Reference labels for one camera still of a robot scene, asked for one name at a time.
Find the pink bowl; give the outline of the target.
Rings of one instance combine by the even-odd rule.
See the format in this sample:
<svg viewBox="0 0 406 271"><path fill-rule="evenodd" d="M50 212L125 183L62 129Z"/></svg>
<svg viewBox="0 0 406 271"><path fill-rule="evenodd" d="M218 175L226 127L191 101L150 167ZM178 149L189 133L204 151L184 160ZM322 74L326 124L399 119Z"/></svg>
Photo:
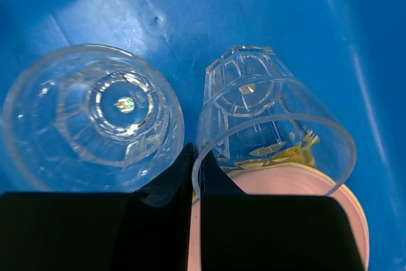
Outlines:
<svg viewBox="0 0 406 271"><path fill-rule="evenodd" d="M334 181L321 171L302 164L285 164L259 171L236 171L229 177L248 194L324 195ZM339 193L335 200L339 202ZM369 231L351 226L364 269L369 268ZM200 270L200 202L193 195L188 251L188 270Z"/></svg>

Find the tan round plate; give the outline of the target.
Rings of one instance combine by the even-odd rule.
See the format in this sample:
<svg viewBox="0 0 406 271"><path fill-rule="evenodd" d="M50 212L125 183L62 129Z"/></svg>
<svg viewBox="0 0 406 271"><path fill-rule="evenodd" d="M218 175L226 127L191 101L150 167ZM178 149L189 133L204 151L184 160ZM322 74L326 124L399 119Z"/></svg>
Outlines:
<svg viewBox="0 0 406 271"><path fill-rule="evenodd" d="M337 190L333 191L333 198L337 197L336 192L339 193L339 203L349 216L351 226L354 227L356 223L359 227L363 227L365 231L368 231L367 217L356 195L345 184L340 185Z"/></svg>

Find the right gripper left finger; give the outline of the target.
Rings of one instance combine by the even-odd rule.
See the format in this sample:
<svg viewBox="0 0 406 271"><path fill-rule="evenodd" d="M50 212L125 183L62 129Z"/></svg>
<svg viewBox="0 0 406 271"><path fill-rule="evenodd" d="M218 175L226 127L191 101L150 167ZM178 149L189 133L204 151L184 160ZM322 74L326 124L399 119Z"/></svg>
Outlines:
<svg viewBox="0 0 406 271"><path fill-rule="evenodd" d="M132 193L1 196L2 270L186 270L194 147Z"/></svg>

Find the clear plastic cup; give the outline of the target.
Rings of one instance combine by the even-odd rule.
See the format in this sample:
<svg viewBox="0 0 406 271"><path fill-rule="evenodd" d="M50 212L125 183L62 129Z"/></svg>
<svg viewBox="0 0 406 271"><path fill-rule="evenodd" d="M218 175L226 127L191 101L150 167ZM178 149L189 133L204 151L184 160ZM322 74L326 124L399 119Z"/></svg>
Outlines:
<svg viewBox="0 0 406 271"><path fill-rule="evenodd" d="M333 194L351 175L355 142L329 109L269 47L234 46L206 69L192 186L214 157L226 175L297 166Z"/></svg>
<svg viewBox="0 0 406 271"><path fill-rule="evenodd" d="M170 167L183 113L164 76L100 44L56 50L23 71L1 109L1 170L17 191L134 192Z"/></svg>

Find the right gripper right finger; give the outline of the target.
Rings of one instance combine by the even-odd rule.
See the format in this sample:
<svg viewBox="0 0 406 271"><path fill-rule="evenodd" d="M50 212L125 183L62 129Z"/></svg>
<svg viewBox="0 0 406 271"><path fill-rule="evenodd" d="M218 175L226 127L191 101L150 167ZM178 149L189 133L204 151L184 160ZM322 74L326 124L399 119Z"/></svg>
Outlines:
<svg viewBox="0 0 406 271"><path fill-rule="evenodd" d="M213 153L200 163L203 270L363 270L345 210L324 195L248 194Z"/></svg>

